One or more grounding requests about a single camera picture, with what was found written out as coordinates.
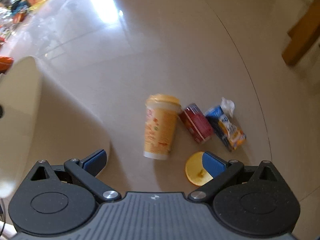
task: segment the wooden furniture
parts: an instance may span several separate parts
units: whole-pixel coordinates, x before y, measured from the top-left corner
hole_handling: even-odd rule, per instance
[[[313,0],[306,14],[288,31],[291,42],[282,53],[289,66],[294,66],[320,36],[320,0]]]

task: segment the tile floor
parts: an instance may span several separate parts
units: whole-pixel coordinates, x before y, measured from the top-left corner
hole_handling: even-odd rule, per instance
[[[252,165],[270,159],[301,203],[294,234],[311,240],[320,235],[319,51],[294,69],[281,58],[306,8],[301,0],[49,0],[1,53],[39,57],[102,120],[112,157],[100,179],[110,186],[189,192],[183,167],[197,150]],[[217,138],[198,146],[179,124],[169,161],[143,157],[144,101],[159,92],[203,111],[234,100],[247,143],[232,154]]]

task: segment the blue gripper pad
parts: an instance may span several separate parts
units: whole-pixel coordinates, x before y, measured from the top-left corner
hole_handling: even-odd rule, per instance
[[[107,164],[107,153],[100,149],[80,161],[79,166],[93,176],[96,176]]]
[[[227,162],[212,153],[204,152],[202,155],[202,166],[215,178],[227,169]]]

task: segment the cup lid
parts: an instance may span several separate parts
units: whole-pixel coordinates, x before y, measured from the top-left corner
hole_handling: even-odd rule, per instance
[[[150,102],[150,101],[169,102],[176,105],[180,105],[179,99],[173,96],[164,95],[164,94],[150,95],[150,97],[147,99],[147,102]]]

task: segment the red can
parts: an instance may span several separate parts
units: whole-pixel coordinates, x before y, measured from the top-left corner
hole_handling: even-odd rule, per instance
[[[187,106],[179,117],[197,143],[204,143],[212,136],[212,126],[196,104]]]

